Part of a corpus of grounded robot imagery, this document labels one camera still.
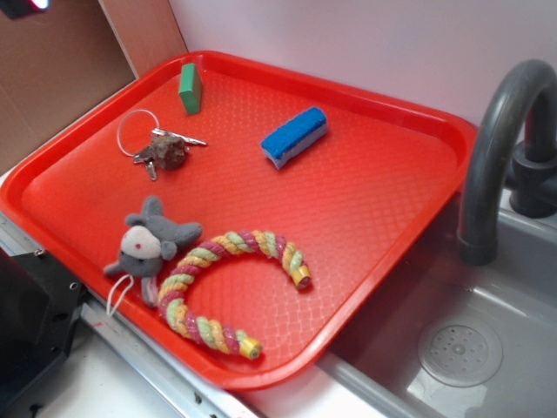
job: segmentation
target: white wall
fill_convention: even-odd
[[[170,0],[215,50],[481,121],[518,62],[557,69],[557,0]]]

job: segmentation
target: sponge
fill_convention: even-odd
[[[201,110],[201,92],[203,85],[199,77],[198,69],[194,63],[186,64],[182,67],[180,76],[180,86],[178,94],[182,99],[185,111],[189,115],[198,113]]]
[[[280,170],[327,132],[326,116],[318,107],[303,111],[280,126],[263,140],[261,146],[268,159]]]

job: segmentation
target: brown cardboard panel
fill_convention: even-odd
[[[0,172],[134,76],[97,0],[52,0],[46,13],[0,13]]]
[[[99,0],[138,77],[187,52],[167,0]]]

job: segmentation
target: sink drain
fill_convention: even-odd
[[[436,380],[467,388],[497,373],[503,349],[497,334],[485,323],[460,315],[443,318],[422,332],[418,356]]]

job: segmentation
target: green sponge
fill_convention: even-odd
[[[198,69],[194,63],[186,64],[182,67],[180,77],[180,87],[178,94],[182,99],[185,111],[189,115],[198,113],[201,110],[201,91],[203,85],[199,77]]]

